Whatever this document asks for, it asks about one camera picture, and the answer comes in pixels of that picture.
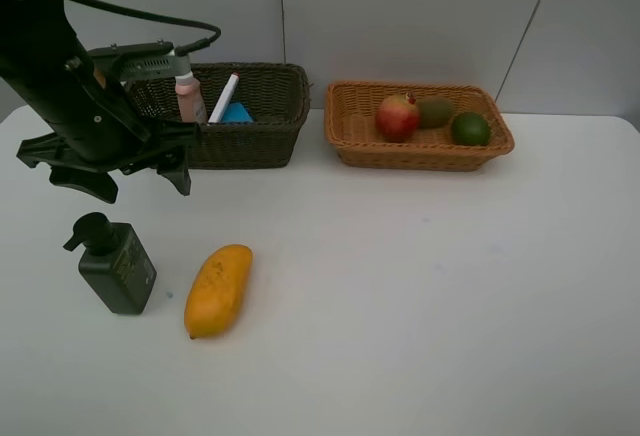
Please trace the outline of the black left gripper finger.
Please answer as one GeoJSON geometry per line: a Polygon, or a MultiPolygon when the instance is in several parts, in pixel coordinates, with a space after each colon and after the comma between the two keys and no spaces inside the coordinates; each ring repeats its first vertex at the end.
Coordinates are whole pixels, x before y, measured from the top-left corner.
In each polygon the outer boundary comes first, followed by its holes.
{"type": "Polygon", "coordinates": [[[118,186],[107,173],[53,166],[49,181],[54,186],[83,192],[108,204],[114,204],[118,195],[118,186]]]}
{"type": "Polygon", "coordinates": [[[156,173],[172,183],[183,196],[191,193],[191,177],[185,153],[167,153],[161,157],[156,173]]]}

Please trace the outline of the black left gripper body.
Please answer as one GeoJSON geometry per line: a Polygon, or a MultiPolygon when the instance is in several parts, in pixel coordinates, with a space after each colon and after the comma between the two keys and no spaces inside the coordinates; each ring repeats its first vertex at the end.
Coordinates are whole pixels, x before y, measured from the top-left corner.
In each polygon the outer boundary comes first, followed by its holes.
{"type": "Polygon", "coordinates": [[[15,91],[51,128],[50,134],[20,143],[17,157],[103,174],[126,174],[157,166],[164,155],[177,159],[196,140],[194,123],[139,114],[118,83],[102,86],[94,76],[57,75],[17,82],[15,91]]]}

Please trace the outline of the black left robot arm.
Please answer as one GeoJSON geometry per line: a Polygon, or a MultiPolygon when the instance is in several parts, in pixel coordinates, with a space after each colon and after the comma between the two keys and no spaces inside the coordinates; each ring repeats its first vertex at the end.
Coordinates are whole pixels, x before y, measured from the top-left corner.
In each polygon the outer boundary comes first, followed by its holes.
{"type": "Polygon", "coordinates": [[[120,82],[99,74],[63,0],[1,0],[1,77],[52,130],[17,153],[30,168],[49,165],[51,184],[112,204],[111,172],[153,168],[189,195],[196,126],[140,113],[120,82]]]}

